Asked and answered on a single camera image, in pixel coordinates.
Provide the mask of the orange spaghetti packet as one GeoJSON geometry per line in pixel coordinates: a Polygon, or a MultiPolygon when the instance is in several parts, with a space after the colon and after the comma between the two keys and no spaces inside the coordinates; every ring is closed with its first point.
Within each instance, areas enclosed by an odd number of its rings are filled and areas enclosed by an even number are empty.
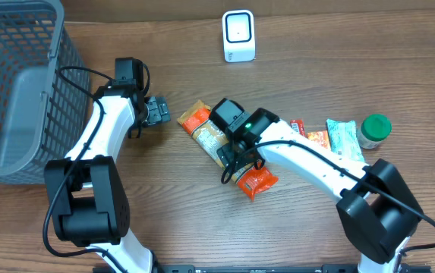
{"type": "MultiPolygon", "coordinates": [[[[230,144],[225,134],[209,119],[210,112],[211,107],[197,100],[177,121],[214,162],[225,170],[232,158],[230,144]]],[[[236,170],[229,182],[236,184],[253,202],[256,195],[267,191],[278,180],[267,167],[256,169],[249,163],[236,170]]]]}

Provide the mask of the red stick sachet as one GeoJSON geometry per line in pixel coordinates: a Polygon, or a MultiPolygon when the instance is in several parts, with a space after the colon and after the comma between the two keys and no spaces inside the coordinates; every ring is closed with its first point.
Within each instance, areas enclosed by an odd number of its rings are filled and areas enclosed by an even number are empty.
{"type": "Polygon", "coordinates": [[[290,126],[294,131],[302,135],[303,137],[306,137],[306,131],[304,129],[304,122],[301,119],[293,119],[290,120],[290,126]]]}

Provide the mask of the small orange snack box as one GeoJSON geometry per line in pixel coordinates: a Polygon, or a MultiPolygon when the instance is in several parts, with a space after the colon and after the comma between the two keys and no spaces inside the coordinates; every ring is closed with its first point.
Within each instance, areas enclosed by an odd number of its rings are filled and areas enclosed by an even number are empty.
{"type": "Polygon", "coordinates": [[[307,138],[325,149],[331,150],[329,134],[327,130],[320,130],[307,133],[307,138]]]}

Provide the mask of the teal wet wipes pack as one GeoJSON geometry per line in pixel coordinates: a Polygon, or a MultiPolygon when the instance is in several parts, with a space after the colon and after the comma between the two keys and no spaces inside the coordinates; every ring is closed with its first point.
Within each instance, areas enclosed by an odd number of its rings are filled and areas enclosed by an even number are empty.
{"type": "Polygon", "coordinates": [[[365,162],[358,143],[355,121],[326,120],[331,150],[348,159],[365,162]]]}

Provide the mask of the green lid jar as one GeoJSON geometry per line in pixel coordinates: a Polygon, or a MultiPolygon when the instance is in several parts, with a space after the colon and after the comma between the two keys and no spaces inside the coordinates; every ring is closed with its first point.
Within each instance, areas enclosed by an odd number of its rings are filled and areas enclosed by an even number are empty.
{"type": "Polygon", "coordinates": [[[391,121],[382,114],[366,117],[357,129],[358,144],[363,149],[377,148],[392,131],[391,121]]]}

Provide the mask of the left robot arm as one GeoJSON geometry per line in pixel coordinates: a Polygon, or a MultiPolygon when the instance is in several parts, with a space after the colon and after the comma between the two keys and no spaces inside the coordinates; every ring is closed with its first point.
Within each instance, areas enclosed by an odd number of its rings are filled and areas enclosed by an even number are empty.
{"type": "Polygon", "coordinates": [[[149,96],[150,72],[141,60],[115,60],[115,75],[91,93],[93,112],[64,158],[47,162],[49,208],[43,223],[45,248],[54,256],[98,254],[113,272],[161,272],[155,254],[130,229],[130,206],[115,161],[124,138],[170,121],[163,97],[149,96]]]}

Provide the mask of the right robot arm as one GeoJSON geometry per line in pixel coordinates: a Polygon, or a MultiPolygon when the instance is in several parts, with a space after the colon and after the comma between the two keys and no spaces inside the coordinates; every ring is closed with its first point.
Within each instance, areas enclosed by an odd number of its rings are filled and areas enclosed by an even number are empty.
{"type": "Polygon", "coordinates": [[[359,272],[401,270],[422,209],[393,164],[352,161],[300,135],[271,111],[249,113],[229,99],[211,110],[210,120],[228,140],[219,152],[223,184],[247,166],[293,171],[335,203],[346,237],[361,253],[359,272]]]}

